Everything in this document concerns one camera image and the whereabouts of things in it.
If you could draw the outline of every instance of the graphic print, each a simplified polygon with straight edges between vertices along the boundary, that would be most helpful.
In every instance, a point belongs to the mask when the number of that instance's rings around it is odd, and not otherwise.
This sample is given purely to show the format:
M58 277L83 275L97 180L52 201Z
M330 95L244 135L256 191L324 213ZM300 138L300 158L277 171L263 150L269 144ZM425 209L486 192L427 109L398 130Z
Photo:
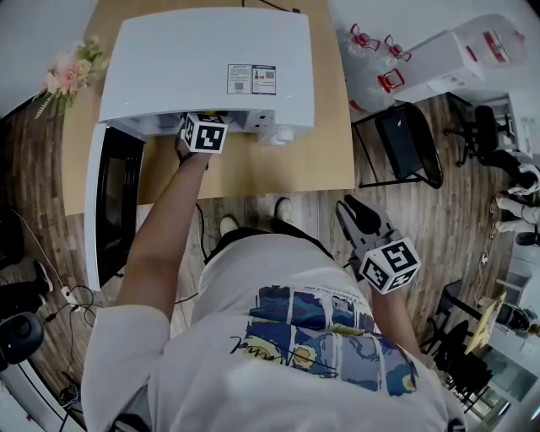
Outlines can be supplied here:
M326 328L327 318L322 307L321 297L312 293L295 292L293 297L293 315L290 323L294 326L321 330Z
M390 396L415 392L418 372L413 361L374 333L373 318L345 297L264 287L250 310L246 334L231 338L235 346L230 352Z

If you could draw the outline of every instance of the white t-shirt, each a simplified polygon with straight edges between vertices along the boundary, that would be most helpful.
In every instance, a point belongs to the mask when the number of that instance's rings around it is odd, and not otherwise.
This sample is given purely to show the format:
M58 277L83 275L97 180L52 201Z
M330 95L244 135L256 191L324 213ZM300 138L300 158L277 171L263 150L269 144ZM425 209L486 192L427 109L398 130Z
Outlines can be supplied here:
M238 240L204 269L191 327L147 306L98 312L84 418L108 430L146 388L152 430L447 431L435 373L379 334L357 284L307 240Z

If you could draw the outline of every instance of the plastic water bottle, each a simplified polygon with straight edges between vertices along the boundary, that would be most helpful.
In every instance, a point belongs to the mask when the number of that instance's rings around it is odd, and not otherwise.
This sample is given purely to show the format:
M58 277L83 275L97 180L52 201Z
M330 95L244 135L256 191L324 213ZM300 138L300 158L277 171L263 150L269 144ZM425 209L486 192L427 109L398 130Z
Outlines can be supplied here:
M345 79L353 78L371 65L381 46L379 40L371 39L367 33L360 32L357 24L354 24L349 32L338 31L337 38Z
M404 51L400 45L394 43L392 35L388 35L382 42L381 48L375 53L372 67L378 73L386 73L399 68L400 62L408 62L411 53Z
M349 107L360 115L385 110L394 104L394 89L404 84L397 69L381 75L364 69L364 73L346 83Z

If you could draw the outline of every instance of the white appliance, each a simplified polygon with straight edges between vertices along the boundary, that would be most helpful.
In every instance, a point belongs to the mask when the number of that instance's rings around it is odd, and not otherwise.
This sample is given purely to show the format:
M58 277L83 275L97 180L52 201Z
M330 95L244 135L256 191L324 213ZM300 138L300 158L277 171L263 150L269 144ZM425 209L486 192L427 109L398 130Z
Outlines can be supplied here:
M419 102L483 81L482 68L451 31L438 34L410 52L412 60L398 67L405 84L395 90L396 100Z
M106 128L145 141L177 134L181 114L198 111L217 111L229 119L228 132L254 132L259 143L285 144L312 129L307 16L260 8L193 8L123 22L89 154L84 237L91 289L102 285L96 202L103 193L98 185Z

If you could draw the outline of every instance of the black chair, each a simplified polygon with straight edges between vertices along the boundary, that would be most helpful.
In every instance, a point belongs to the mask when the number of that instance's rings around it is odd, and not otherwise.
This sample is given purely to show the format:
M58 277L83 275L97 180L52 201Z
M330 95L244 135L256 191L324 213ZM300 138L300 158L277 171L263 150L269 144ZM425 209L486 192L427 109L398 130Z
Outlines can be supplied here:
M486 105L481 105L474 110L475 121L465 121L463 114L457 109L454 104L451 104L454 112L461 123L463 130L445 129L445 136L458 135L465 138L465 148L463 157L456 165L463 166L467 160L476 156L483 159L493 153L499 145L499 132L506 132L510 136L510 122L508 116L505 116L505 125L500 125L495 120L493 110Z
M439 341L440 345L434 352L434 356L436 359L442 355L443 358L446 358L445 361L447 361L448 358L452 357L453 355L459 353L462 354L465 352L465 350L461 351L463 341L465 341L465 338L467 336L473 335L471 332L468 331L468 321L460 322L448 333L445 333L444 328L448 321L448 316L450 316L450 314L446 315L445 321L440 327L437 327L433 318L428 318L428 323L431 324L431 326L433 327L433 336L420 344L420 348L429 344L428 349L422 351L423 354L429 354L429 352Z
M493 378L486 362L472 353L456 357L446 372L453 380L453 387L463 395L464 403L472 394L482 392Z
M364 140L360 136L358 125L373 119L375 119L377 132L381 136L386 155L396 177L394 181L379 181ZM424 181L435 189L442 186L443 174L437 148L429 124L416 105L405 103L391 107L388 110L354 122L352 127L364 148L365 155L375 176L375 183L359 185L359 187L418 183L419 181ZM424 169L425 177L417 172L421 169Z

